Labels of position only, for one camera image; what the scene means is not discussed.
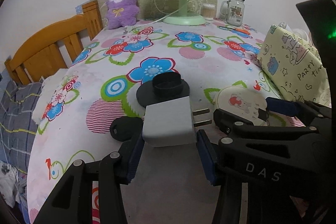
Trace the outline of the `blue plaid bedding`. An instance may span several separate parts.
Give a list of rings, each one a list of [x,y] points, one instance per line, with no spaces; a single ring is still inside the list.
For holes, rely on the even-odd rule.
[[[42,91],[40,82],[1,87],[1,194],[9,207],[26,214],[27,173],[37,124],[32,115]]]

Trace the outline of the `black round stand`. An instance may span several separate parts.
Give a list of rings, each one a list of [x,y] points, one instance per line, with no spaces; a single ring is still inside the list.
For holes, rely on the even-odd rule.
[[[190,95],[188,83],[177,72],[165,72],[142,84],[136,92],[137,102],[144,108]]]

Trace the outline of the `purple plush bunny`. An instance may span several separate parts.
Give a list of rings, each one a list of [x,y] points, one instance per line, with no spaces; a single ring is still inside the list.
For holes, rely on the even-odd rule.
[[[137,0],[106,0],[108,29],[133,26],[137,21]]]

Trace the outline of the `yellow cartoon storage box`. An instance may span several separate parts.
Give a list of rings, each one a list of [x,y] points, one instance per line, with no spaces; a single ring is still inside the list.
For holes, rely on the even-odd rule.
[[[313,44],[272,25],[257,58],[285,100],[331,106],[326,69]]]

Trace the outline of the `black binder clip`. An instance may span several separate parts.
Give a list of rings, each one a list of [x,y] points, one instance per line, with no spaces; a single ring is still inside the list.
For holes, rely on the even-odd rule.
[[[268,118],[269,118],[268,110],[258,108],[258,119],[260,119],[262,121],[267,121]]]

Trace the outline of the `white power adapter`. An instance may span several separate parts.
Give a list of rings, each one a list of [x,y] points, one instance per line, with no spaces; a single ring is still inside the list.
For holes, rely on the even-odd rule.
[[[194,122],[194,117],[208,114],[208,108],[193,111],[190,97],[182,97],[146,107],[142,137],[152,147],[169,147],[197,142],[195,128],[212,120]]]

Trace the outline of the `small black round object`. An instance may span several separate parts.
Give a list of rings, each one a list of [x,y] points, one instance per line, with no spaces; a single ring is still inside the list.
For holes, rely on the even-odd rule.
[[[141,132],[143,120],[138,117],[120,117],[110,125],[109,131],[117,141],[129,141],[135,133]]]

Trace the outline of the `glass mason jar mug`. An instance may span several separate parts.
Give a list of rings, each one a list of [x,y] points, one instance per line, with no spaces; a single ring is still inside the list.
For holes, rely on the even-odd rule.
[[[220,7],[222,18],[232,26],[241,26],[244,16],[245,0],[223,1]]]

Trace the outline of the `orange handled scissors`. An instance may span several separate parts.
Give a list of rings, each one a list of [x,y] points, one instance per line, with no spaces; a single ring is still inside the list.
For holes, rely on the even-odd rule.
[[[245,38],[248,38],[251,36],[251,33],[249,31],[243,30],[240,28],[235,28],[232,26],[218,26],[218,28],[220,28],[221,30],[230,31],[233,34],[237,34],[238,36],[245,37]]]

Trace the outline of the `cotton swab container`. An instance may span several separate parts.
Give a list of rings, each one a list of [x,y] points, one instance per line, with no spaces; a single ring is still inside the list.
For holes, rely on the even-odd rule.
[[[210,3],[202,4],[201,8],[201,16],[205,18],[205,20],[213,20],[216,16],[217,8],[215,5]]]

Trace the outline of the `floral tablecloth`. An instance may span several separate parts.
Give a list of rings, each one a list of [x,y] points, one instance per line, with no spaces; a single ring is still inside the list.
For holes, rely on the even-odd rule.
[[[229,86],[280,97],[257,63],[265,36],[248,25],[235,27],[249,31],[248,38],[218,26],[230,25],[141,22],[128,34],[102,31],[84,48],[54,85],[37,130],[27,177],[31,223],[75,160],[99,161],[119,149],[110,125],[125,115],[144,115],[136,91],[156,75],[180,73],[193,110],[212,109],[217,93]],[[129,223],[210,223],[218,193],[194,144],[146,145],[135,178],[122,187]]]

